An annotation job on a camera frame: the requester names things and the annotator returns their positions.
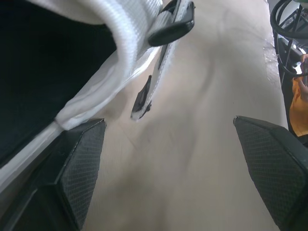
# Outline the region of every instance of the black fabric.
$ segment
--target black fabric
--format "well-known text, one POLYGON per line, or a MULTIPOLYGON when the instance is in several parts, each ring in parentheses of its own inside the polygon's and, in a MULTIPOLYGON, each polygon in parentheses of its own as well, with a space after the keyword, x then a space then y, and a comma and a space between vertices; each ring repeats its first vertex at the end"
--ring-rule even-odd
POLYGON ((234 124, 251 179, 276 225, 282 231, 306 230, 308 150, 275 124, 243 116, 234 124))
POLYGON ((50 124, 116 50, 103 25, 0 2, 0 166, 50 124))

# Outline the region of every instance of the white fabric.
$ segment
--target white fabric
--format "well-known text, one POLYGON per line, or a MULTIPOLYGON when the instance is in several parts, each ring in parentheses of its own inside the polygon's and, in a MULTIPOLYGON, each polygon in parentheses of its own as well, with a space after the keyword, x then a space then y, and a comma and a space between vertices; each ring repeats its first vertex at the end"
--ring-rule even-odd
POLYGON ((131 78, 138 55, 146 43, 146 34, 162 8, 161 0, 80 0, 84 7, 93 11, 104 21, 113 33, 117 50, 109 66, 103 64, 98 72, 108 73, 90 79, 75 98, 56 117, 64 129, 71 129, 89 119, 102 109, 119 92, 131 78))
MULTIPOLYGON (((170 12, 159 12, 162 0, 30 0, 73 20, 99 24, 105 23, 112 31, 117 50, 102 64, 79 93, 67 102, 56 121, 66 130, 72 129, 94 116, 106 106, 130 80, 142 73, 153 60, 159 47, 150 47, 147 38, 155 30, 170 23, 170 12)), ((180 20, 188 1, 182 0, 175 20, 180 20)), ((159 70, 155 73, 147 97, 152 100, 162 79, 176 42, 169 44, 159 70)), ((133 114, 137 120, 143 115, 133 114)))

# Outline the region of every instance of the black plastic buckle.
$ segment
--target black plastic buckle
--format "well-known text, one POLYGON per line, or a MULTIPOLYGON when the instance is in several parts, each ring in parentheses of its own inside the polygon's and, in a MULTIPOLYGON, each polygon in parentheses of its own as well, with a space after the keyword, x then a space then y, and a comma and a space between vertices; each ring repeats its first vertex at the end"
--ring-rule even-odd
MULTIPOLYGON (((176 9, 178 1, 171 1, 163 11, 169 11, 171 13, 176 9)), ((171 42, 174 42, 187 33, 189 33, 194 26, 194 2, 190 2, 185 16, 179 22, 173 22, 170 25, 156 31, 148 38, 148 42, 152 47, 159 47, 171 42)))
MULTIPOLYGON (((149 76, 148 80, 146 81, 144 87, 142 88, 142 90, 138 93, 136 101, 134 103, 133 106, 133 110, 132 112, 138 112, 142 109, 142 107, 145 104, 146 101, 146 97, 148 96, 149 90, 150 90, 150 85, 151 85, 151 80, 152 80, 152 76, 149 76)), ((145 112, 143 113, 143 115, 141 117, 144 116, 144 114, 146 112, 148 112, 151 109, 151 103, 149 103, 149 105, 147 106, 145 112)))

